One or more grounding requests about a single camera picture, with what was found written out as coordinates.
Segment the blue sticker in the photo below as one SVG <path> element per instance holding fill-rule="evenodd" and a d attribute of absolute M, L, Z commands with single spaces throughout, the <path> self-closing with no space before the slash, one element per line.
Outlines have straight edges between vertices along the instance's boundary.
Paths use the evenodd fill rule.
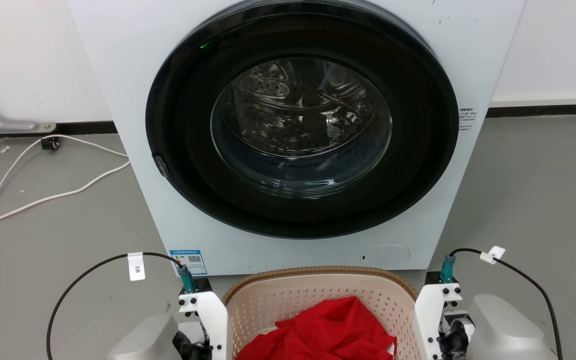
<path fill-rule="evenodd" d="M 170 250 L 170 256 L 188 267 L 192 275 L 208 275 L 204 257 L 199 250 Z"/>

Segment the red clothing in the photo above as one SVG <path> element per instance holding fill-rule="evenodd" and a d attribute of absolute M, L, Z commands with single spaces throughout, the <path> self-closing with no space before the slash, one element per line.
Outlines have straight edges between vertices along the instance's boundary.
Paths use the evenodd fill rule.
<path fill-rule="evenodd" d="M 397 342 L 354 296 L 322 301 L 275 325 L 237 360 L 393 360 L 386 350 Z"/>

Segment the beige plastic basket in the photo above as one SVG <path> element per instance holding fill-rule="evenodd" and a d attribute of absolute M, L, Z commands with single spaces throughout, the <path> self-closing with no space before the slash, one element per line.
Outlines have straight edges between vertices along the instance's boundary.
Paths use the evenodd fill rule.
<path fill-rule="evenodd" d="M 355 296 L 397 337 L 396 360 L 420 360 L 412 329 L 418 293 L 390 271 L 356 266 L 314 266 L 257 273 L 223 297 L 233 324 L 233 358 L 256 335 L 274 329 L 327 299 Z"/>

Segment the washing machine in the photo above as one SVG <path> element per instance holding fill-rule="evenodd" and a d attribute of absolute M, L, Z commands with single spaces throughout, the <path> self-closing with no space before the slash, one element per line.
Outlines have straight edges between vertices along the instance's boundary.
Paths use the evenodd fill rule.
<path fill-rule="evenodd" d="M 524 2 L 70 8 L 166 250 L 218 276 L 426 269 Z"/>

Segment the power cord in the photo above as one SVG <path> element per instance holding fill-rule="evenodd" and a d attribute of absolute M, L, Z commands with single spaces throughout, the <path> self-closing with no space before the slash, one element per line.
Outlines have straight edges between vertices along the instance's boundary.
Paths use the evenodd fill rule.
<path fill-rule="evenodd" d="M 4 174 L 4 177 L 3 177 L 3 178 L 1 179 L 1 181 L 0 181 L 0 189 L 2 188 L 3 183 L 6 181 L 6 178 L 7 178 L 8 175 L 10 174 L 10 171 L 12 171 L 12 169 L 16 166 L 16 164 L 17 164 L 17 163 L 19 162 L 19 160 L 23 157 L 23 155 L 25 155 L 25 153 L 27 153 L 27 152 L 30 150 L 30 148 L 32 148 L 33 146 L 39 144 L 43 139 L 49 139 L 49 138 L 65 138 L 65 139 L 71 139 L 71 140 L 73 140 L 73 141 L 77 141 L 77 142 L 80 142 L 80 143 L 83 143 L 83 144 L 91 145 L 91 146 L 94 146 L 94 147 L 99 148 L 99 149 L 101 149 L 101 150 L 105 150 L 105 151 L 107 151 L 107 152 L 109 152 L 109 153 L 113 153 L 113 154 L 119 155 L 119 156 L 121 156 L 121 157 L 126 157 L 126 158 L 128 157 L 128 155 L 126 155 L 125 153 L 121 153 L 121 152 L 117 152 L 117 151 L 114 151 L 114 150 L 110 150 L 109 148 L 105 148 L 105 147 L 103 147 L 103 146 L 101 146 L 101 145 L 98 145 L 98 144 L 96 144 L 96 143 L 92 143 L 92 142 L 89 142 L 89 141 L 85 141 L 85 140 L 82 140 L 82 139 L 78 139 L 77 137 L 72 137 L 72 136 L 67 136 L 67 135 L 60 135 L 60 134 L 51 134 L 51 135 L 48 135 L 48 136 L 41 137 L 40 139 L 37 139 L 37 141 L 35 141 L 35 142 L 33 142 L 32 144 L 30 144 L 30 146 L 28 146 L 28 147 L 16 158 L 16 160 L 14 160 L 14 162 L 12 163 L 12 165 L 10 166 L 10 168 L 6 171 L 6 173 Z M 123 168 L 127 167 L 128 165 L 130 165 L 130 161 L 126 162 L 126 163 L 123 164 L 122 166 L 119 166 L 118 168 L 112 169 L 112 170 L 110 170 L 110 171 L 106 171 L 105 173 L 103 173 L 103 174 L 99 175 L 98 177 L 94 178 L 94 180 L 90 181 L 89 183 L 87 183 L 86 185 L 84 185 L 84 186 L 83 186 L 82 188 L 80 188 L 80 189 L 77 189 L 77 190 L 74 190 L 74 191 L 69 191 L 69 192 L 66 192 L 66 193 L 56 194 L 56 195 L 53 195 L 53 196 L 49 196 L 49 197 L 46 197 L 46 198 L 42 198 L 41 200 L 37 200 L 37 201 L 32 202 L 32 203 L 29 203 L 28 205 L 25 205 L 25 206 L 23 206 L 23 207 L 20 207 L 20 208 L 18 208 L 18 209 L 16 209 L 16 210 L 12 210 L 12 211 L 8 212 L 7 214 L 3 214 L 2 216 L 0 216 L 0 220 L 1 220 L 1 219 L 4 219 L 4 218 L 7 218 L 7 217 L 9 217 L 10 215 L 17 214 L 18 212 L 22 212 L 23 210 L 28 209 L 28 208 L 30 208 L 30 207 L 34 207 L 34 205 L 38 205 L 38 204 L 44 203 L 44 202 L 46 202 L 46 201 L 48 201 L 48 200 L 57 199 L 57 198 L 62 198 L 62 197 L 64 197 L 64 196 L 69 196 L 69 195 L 72 195 L 72 194 L 77 194 L 77 193 L 79 193 L 79 192 L 82 192 L 82 191 L 86 190 L 88 187 L 90 187 L 91 185 L 93 185 L 94 183 L 96 183 L 96 182 L 98 182 L 99 180 L 101 180 L 102 178 L 104 178 L 104 177 L 106 177 L 106 176 L 108 176 L 108 175 L 110 175 L 110 174 L 112 174 L 112 173 L 116 173 L 116 172 L 118 172 L 119 170 L 122 170 Z"/>
<path fill-rule="evenodd" d="M 144 255 L 148 255 L 148 256 L 157 256 L 159 258 L 163 258 L 163 259 L 167 259 L 170 260 L 171 262 L 175 263 L 176 266 L 179 267 L 179 269 L 182 269 L 182 265 L 178 260 L 173 259 L 172 257 L 168 256 L 168 255 L 164 255 L 163 253 L 158 253 L 158 252 L 144 252 Z M 122 259 L 122 258 L 127 258 L 128 254 L 127 253 L 123 253 L 122 255 L 117 255 L 117 256 L 112 256 L 109 259 L 103 260 L 102 262 L 99 262 L 98 264 L 94 265 L 93 267 L 87 269 L 84 273 L 82 273 L 78 278 L 76 278 L 67 288 L 66 291 L 63 292 L 63 294 L 61 294 L 61 297 L 59 297 L 59 300 L 57 301 L 57 305 L 54 306 L 54 309 L 52 310 L 52 314 L 50 315 L 50 321 L 48 321 L 48 329 L 46 330 L 46 355 L 48 356 L 48 360 L 53 360 L 53 352 L 51 350 L 50 347 L 50 340 L 51 340 L 51 336 L 53 333 L 53 322 L 55 322 L 55 315 L 57 315 L 57 310 L 59 310 L 60 305 L 62 305 L 62 302 L 64 301 L 64 299 L 66 298 L 66 296 L 68 295 L 68 292 L 71 291 L 71 289 L 73 289 L 73 287 L 75 285 L 77 285 L 78 282 L 80 282 L 80 280 L 82 280 L 84 278 L 84 276 L 90 274 L 92 271 L 94 271 L 94 269 L 102 266 L 103 264 L 108 264 L 109 262 L 112 262 L 114 260 L 117 259 Z"/>
<path fill-rule="evenodd" d="M 475 253 L 478 255 L 482 254 L 482 251 L 479 250 L 475 250 L 473 248 L 457 248 L 455 250 L 453 250 L 450 253 L 450 256 L 455 256 L 455 254 L 457 253 Z M 514 267 L 513 265 L 510 265 L 509 263 L 502 261 L 496 257 L 493 257 L 493 260 L 495 262 L 498 262 L 499 264 L 507 267 L 508 269 L 516 272 L 517 274 L 521 275 L 524 279 L 528 280 L 530 282 L 530 284 L 534 285 L 535 288 L 537 288 L 537 290 L 539 290 L 539 292 L 542 294 L 543 298 L 546 300 L 546 305 L 548 306 L 548 312 L 550 313 L 550 321 L 552 322 L 552 329 L 553 332 L 555 333 L 555 347 L 557 348 L 557 358 L 558 360 L 563 360 L 563 351 L 562 351 L 562 339 L 560 338 L 560 328 L 557 325 L 557 318 L 555 317 L 555 310 L 553 309 L 553 303 L 551 303 L 551 298 L 548 297 L 548 294 L 546 294 L 546 290 L 544 290 L 544 288 L 539 285 L 537 283 L 537 281 L 533 280 L 533 278 L 531 278 L 530 276 L 526 275 L 523 271 L 521 271 L 520 269 Z"/>

